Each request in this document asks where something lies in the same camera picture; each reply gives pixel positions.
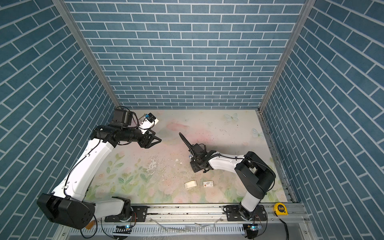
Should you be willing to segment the staple box tray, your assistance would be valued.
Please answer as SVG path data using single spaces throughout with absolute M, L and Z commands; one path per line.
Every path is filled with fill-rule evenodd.
M 186 189 L 194 188 L 197 186 L 197 181 L 193 180 L 193 181 L 186 182 L 184 183 L 184 186 Z

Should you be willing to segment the white staple box sleeve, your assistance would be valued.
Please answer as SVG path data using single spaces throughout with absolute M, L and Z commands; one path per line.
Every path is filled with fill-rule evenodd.
M 204 188 L 211 188 L 214 186 L 214 182 L 213 181 L 203 181 L 203 187 Z

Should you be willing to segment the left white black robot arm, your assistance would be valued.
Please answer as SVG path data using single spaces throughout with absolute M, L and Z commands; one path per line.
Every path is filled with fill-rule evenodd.
M 84 199 L 99 167 L 117 145 L 138 143 L 149 149 L 162 141 L 152 130 L 158 122 L 151 113 L 140 121 L 128 108 L 116 108 L 108 125 L 92 131 L 85 151 L 67 176 L 50 194 L 39 196 L 37 205 L 44 216 L 52 223 L 78 230 L 91 221 L 110 216 L 119 222 L 131 221 L 134 213 L 129 199 L 113 197 L 98 203 L 87 203 Z

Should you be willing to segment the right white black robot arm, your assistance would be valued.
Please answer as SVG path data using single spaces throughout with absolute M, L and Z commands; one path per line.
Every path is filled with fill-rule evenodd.
M 275 172 L 254 152 L 240 156 L 224 155 L 207 151 L 204 144 L 192 145 L 182 133 L 179 136 L 189 149 L 190 165 L 195 173 L 223 170 L 238 175 L 247 190 L 240 202 L 239 214 L 246 221 L 254 218 L 256 207 L 275 184 Z

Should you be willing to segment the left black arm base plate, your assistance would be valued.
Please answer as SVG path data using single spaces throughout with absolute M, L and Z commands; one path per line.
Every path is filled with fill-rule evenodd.
M 148 206 L 130 206 L 119 215 L 105 217 L 106 223 L 141 223 L 145 222 Z

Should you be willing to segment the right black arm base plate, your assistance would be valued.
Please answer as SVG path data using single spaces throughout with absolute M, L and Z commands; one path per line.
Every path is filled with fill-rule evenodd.
M 223 206 L 223 211 L 229 222 L 239 221 L 266 221 L 268 219 L 267 212 L 263 205 L 257 205 L 256 208 L 249 212 L 241 204 Z

